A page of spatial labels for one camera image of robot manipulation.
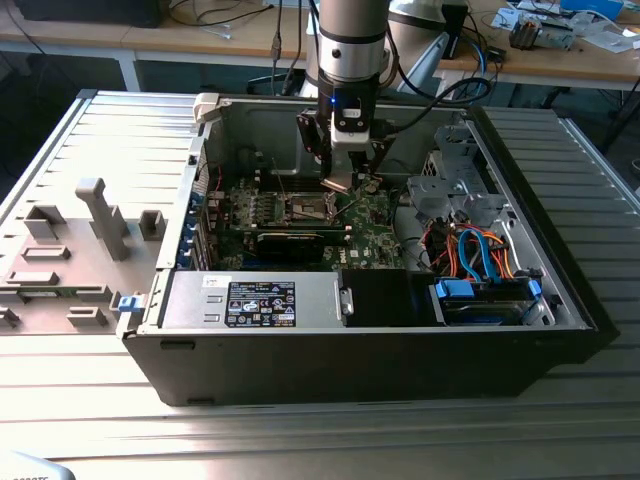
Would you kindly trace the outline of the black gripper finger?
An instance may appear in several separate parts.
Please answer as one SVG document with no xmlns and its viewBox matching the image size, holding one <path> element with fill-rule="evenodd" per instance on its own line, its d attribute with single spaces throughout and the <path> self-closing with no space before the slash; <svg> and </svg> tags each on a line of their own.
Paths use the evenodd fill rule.
<svg viewBox="0 0 640 480">
<path fill-rule="evenodd" d="M 331 173 L 330 137 L 319 127 L 316 114 L 311 110 L 304 110 L 296 116 L 296 124 L 305 151 L 319 160 L 320 174 L 329 175 Z"/>
<path fill-rule="evenodd" d="M 372 139 L 368 146 L 358 147 L 349 152 L 349 159 L 355 174 L 375 174 L 395 143 L 395 136 Z"/>
</svg>

